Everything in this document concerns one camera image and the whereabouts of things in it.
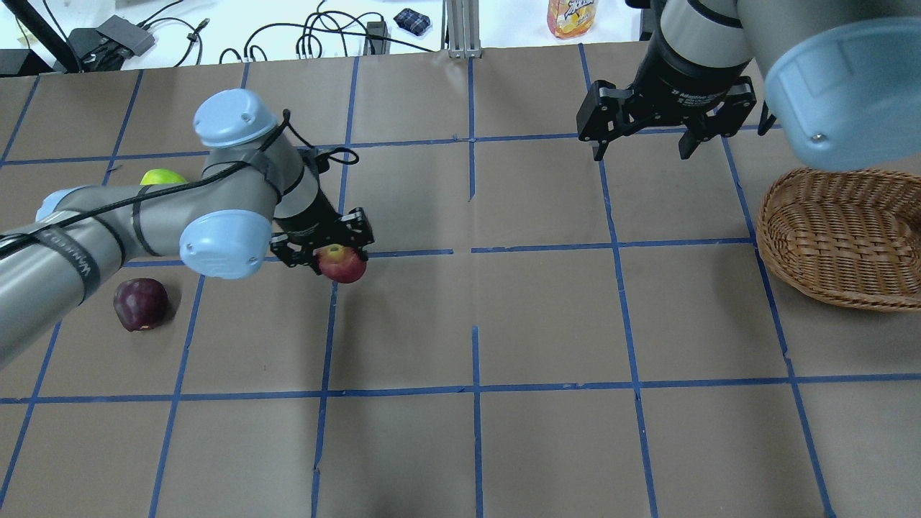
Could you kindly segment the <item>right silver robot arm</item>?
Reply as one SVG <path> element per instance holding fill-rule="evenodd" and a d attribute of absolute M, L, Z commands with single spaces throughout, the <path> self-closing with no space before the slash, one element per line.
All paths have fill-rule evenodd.
<path fill-rule="evenodd" d="M 803 164 L 865 168 L 918 154 L 917 1 L 632 1 L 650 9 L 647 55 L 632 84 L 596 80 L 576 115 L 602 160 L 611 141 L 684 127 L 682 158 L 733 137 L 756 107 L 744 69 L 763 78 L 758 131 L 780 122 Z"/>

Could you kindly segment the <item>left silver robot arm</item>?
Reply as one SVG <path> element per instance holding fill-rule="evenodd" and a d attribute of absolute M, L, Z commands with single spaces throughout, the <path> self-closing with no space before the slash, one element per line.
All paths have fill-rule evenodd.
<path fill-rule="evenodd" d="M 256 92 L 220 91 L 195 112 L 208 148 L 201 178 L 158 186 L 54 191 L 33 223 L 2 232 L 2 364 L 92 297 L 125 263 L 177 256 L 197 274 L 240 279 L 273 253 L 322 274 L 319 250 L 375 240 L 361 207 L 340 214 L 320 187 L 337 148 L 289 142 Z"/>

